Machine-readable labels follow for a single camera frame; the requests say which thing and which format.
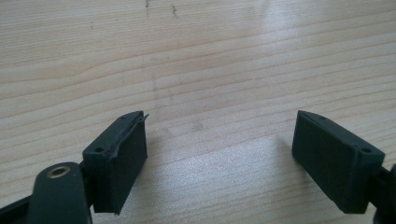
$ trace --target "black plastic block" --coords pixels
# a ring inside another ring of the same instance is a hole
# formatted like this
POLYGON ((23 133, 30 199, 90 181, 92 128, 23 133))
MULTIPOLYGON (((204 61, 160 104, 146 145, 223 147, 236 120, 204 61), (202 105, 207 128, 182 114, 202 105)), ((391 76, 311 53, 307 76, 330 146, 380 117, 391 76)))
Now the black plastic block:
POLYGON ((148 154, 143 111, 118 118, 82 153, 96 213, 119 214, 148 154))
POLYGON ((299 111, 292 154, 344 213, 365 212, 369 178, 381 169, 382 151, 329 119, 299 111))

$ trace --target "scratch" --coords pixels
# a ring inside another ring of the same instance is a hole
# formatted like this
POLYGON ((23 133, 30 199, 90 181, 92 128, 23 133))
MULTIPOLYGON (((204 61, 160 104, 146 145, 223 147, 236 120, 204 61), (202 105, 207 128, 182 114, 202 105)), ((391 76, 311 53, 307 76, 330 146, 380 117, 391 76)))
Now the scratch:
POLYGON ((174 14, 174 17, 176 18, 176 19, 178 19, 178 15, 177 15, 177 8, 175 7, 175 5, 172 5, 172 13, 174 14))

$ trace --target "wooden table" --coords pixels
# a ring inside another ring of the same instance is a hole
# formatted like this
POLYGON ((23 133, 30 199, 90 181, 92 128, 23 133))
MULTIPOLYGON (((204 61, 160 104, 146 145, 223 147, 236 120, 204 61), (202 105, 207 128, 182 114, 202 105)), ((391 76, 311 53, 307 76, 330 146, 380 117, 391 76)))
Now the wooden table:
POLYGON ((0 206, 144 110, 148 160, 94 223, 372 223, 292 158, 297 110, 396 162, 396 2, 0 2, 0 206))

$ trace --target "black mount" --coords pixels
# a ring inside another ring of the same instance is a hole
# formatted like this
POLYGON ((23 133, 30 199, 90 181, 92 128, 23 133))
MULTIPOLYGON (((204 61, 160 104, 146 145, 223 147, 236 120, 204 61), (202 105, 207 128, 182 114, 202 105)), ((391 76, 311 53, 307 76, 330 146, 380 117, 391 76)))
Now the black mount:
POLYGON ((82 153, 83 162, 43 170, 33 194, 0 209, 2 224, 90 224, 95 213, 119 214, 147 158, 143 111, 118 118, 82 153))
POLYGON ((368 203, 374 223, 396 223, 396 165, 382 167, 385 154, 333 121, 299 111, 293 157, 346 214, 363 214, 368 203))

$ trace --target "mounting hole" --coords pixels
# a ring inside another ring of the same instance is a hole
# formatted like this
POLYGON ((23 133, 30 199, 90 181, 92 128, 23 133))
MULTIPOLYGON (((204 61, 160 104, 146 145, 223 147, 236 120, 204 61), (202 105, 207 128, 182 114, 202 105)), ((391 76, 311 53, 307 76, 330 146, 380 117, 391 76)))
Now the mounting hole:
POLYGON ((364 147, 364 148, 361 149, 361 151, 362 151, 362 152, 365 152, 365 153, 370 153, 370 152, 371 152, 371 149, 370 149, 370 148, 367 148, 367 147, 364 147))
POLYGON ((95 149, 95 152, 103 152, 103 151, 105 151, 105 149, 102 148, 102 147, 97 147, 97 148, 95 149))
POLYGON ((70 167, 59 166, 55 167, 47 173, 48 178, 58 178, 70 172, 70 167))

